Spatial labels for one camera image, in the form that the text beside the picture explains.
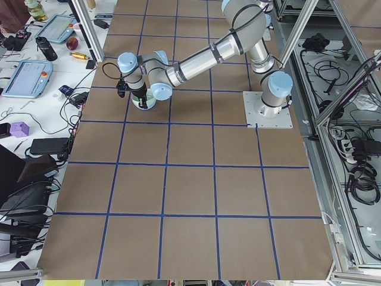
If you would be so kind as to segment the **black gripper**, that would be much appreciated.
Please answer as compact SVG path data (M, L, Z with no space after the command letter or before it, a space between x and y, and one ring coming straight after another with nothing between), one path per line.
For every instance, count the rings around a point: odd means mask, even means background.
M147 87L146 84L143 83L143 85L140 88L132 89L133 99L135 101L139 101L140 107L147 108Z

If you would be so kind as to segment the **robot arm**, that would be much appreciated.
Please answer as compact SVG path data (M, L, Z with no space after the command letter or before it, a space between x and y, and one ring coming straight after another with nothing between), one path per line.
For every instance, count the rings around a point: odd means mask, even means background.
M263 93L254 105L256 112L265 118L275 118L287 108L284 103L293 87L292 78L274 66L275 58L265 45L263 34L268 28L264 1L223 1L221 11L230 24L228 33L187 58L170 64L164 51L136 55L124 52L118 56L119 70L117 93L124 97L129 91L142 110L153 105L148 92L155 101L165 101L173 94L173 88L186 83L199 74L225 62L248 54L251 69L260 78Z

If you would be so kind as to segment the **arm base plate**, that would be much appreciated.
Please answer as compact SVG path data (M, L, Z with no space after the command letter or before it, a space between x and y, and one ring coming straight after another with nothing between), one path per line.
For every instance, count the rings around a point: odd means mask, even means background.
M269 107L262 101L262 92L243 91L247 128L292 129L292 119L284 100L279 107Z

